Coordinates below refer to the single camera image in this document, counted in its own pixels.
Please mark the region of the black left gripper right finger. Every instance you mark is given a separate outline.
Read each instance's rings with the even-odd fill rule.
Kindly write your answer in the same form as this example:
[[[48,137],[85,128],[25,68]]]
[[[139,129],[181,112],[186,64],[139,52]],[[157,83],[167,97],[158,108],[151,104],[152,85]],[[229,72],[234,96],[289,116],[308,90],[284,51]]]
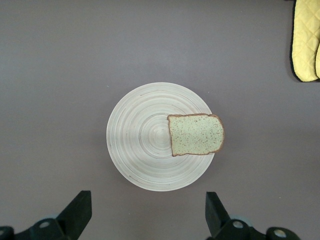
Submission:
[[[216,192],[205,196],[205,219],[209,240],[298,240],[299,236],[283,227],[270,227],[265,233],[238,218],[231,218]]]

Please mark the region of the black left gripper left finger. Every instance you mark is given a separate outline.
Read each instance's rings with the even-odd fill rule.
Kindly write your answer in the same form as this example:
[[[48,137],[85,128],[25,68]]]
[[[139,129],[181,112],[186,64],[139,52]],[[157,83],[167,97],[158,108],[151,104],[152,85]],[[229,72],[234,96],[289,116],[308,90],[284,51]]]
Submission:
[[[92,194],[82,190],[55,218],[44,218],[15,233],[11,226],[0,227],[2,240],[77,240],[92,217]]]

